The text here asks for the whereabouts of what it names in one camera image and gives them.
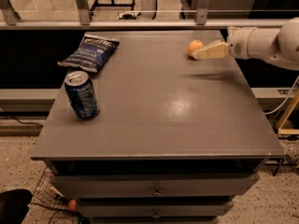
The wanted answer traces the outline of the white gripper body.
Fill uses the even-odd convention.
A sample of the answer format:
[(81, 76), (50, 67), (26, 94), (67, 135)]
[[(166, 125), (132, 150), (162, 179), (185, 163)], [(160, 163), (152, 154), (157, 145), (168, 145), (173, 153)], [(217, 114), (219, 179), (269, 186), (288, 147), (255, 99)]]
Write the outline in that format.
[(255, 27), (229, 27), (227, 29), (227, 43), (229, 53), (236, 59), (249, 59), (249, 40), (251, 34), (256, 30)]

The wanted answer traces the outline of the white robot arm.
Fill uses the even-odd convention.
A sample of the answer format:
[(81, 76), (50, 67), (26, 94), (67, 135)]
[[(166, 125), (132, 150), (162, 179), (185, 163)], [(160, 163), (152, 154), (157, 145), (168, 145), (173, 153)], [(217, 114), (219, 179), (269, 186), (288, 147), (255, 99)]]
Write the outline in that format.
[(216, 40), (195, 49), (195, 60), (221, 59), (230, 54), (236, 59), (259, 59), (274, 66), (299, 70), (299, 18), (280, 28), (229, 27), (227, 41)]

